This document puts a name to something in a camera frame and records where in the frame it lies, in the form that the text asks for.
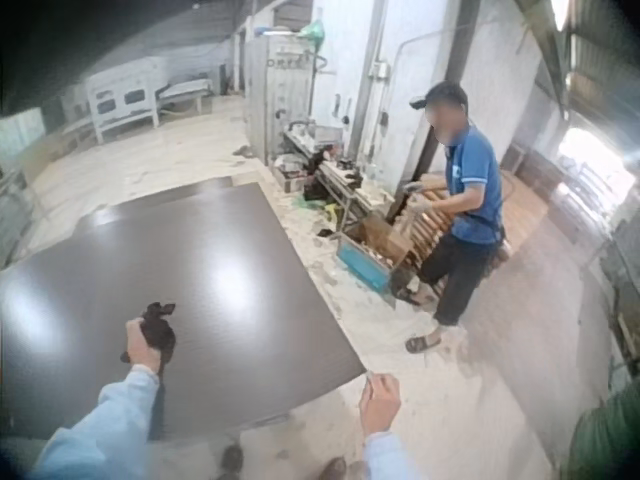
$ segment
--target concrete floor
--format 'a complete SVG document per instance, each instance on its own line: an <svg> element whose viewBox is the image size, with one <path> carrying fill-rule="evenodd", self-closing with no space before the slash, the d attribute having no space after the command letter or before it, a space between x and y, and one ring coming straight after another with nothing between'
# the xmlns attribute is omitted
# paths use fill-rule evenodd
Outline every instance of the concrete floor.
<svg viewBox="0 0 640 480"><path fill-rule="evenodd" d="M579 414L606 392L604 307L595 284L583 287L572 246L543 222L483 282L464 318L468 334L458 329L437 350L411 356L404 340L432 328L431 316L372 293L335 258L335 245L316 237L325 226L319 213L295 206L296 195L283 194L258 160L231 155L247 143L242 107L240 98L216 98L212 114L58 160L35 183L48 215L20 255L69 236L82 215L103 206L212 177L257 181L363 363L400 379L393 429L420 471L438 480L547 478ZM362 386L356 379L276 425L152 445L153 478L214 477L223 446L238 436L246 479L313 478L336 455L359 478Z"/></svg>

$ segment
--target sandal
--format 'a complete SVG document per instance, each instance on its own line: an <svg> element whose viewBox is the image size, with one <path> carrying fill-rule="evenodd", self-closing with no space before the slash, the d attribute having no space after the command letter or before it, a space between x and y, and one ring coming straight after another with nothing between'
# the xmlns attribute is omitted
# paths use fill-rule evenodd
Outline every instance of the sandal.
<svg viewBox="0 0 640 480"><path fill-rule="evenodd" d="M418 303L413 299L413 292L406 287L398 290L398 292L396 293L396 298L398 300L402 300L403 302L407 302L409 305L413 305L414 307L422 306L421 303Z"/></svg>
<svg viewBox="0 0 640 480"><path fill-rule="evenodd" d="M438 339L438 341L433 345L428 345L427 337L423 335L421 337L410 338L405 342L404 346L407 349L407 352L416 354L416 353L423 353L433 347L437 347L438 345L440 345L441 342L442 342L442 339Z"/></svg>

